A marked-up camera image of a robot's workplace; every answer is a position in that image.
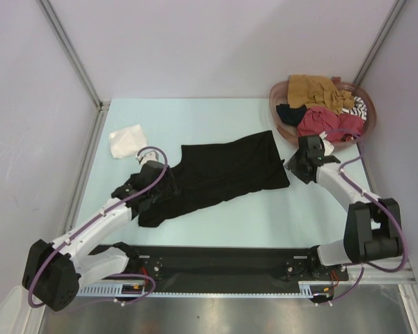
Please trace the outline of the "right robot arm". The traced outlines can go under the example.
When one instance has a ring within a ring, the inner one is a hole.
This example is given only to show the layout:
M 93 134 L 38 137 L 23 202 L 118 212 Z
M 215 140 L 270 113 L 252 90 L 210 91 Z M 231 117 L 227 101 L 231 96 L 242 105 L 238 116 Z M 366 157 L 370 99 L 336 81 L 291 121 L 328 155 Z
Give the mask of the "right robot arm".
M 343 238 L 315 246 L 315 258 L 324 267 L 367 264 L 396 273 L 408 260 L 401 228 L 401 210 L 393 198 L 381 198 L 354 182 L 340 162 L 326 134 L 301 136 L 286 169 L 305 184 L 315 182 L 327 190 L 347 213 Z

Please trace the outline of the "white tank top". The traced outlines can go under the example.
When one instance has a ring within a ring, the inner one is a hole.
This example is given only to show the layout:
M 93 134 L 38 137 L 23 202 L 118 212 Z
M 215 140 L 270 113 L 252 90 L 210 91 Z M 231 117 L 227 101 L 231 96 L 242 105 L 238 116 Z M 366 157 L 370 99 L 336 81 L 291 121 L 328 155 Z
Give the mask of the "white tank top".
M 133 125 L 109 134 L 109 147 L 113 158 L 124 159 L 136 155 L 148 145 L 141 125 Z

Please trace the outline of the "black tank top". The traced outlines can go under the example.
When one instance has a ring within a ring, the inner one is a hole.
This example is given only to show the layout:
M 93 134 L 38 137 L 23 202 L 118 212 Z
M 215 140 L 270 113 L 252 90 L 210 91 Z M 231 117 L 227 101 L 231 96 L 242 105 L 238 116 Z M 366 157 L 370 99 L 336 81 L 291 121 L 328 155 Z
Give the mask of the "black tank top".
M 230 143 L 182 145 L 181 153 L 171 169 L 180 193 L 141 213 L 139 226 L 156 228 L 167 219 L 248 193 L 290 186 L 270 130 Z

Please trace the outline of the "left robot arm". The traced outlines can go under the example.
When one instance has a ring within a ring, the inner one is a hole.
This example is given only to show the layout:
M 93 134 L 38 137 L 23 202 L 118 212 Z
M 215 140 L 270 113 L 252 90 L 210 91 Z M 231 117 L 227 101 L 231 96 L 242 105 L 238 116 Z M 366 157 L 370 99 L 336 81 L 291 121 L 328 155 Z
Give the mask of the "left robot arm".
M 148 161 L 117 187 L 100 210 L 81 226 L 47 242 L 37 240 L 29 249 L 22 285 L 32 308 L 47 306 L 58 312 L 69 306 L 81 288 L 104 278 L 134 277 L 148 281 L 146 298 L 155 291 L 155 280 L 127 272 L 138 257 L 122 243 L 92 255 L 104 239 L 127 225 L 151 205 L 174 197 L 178 186 L 168 164 Z

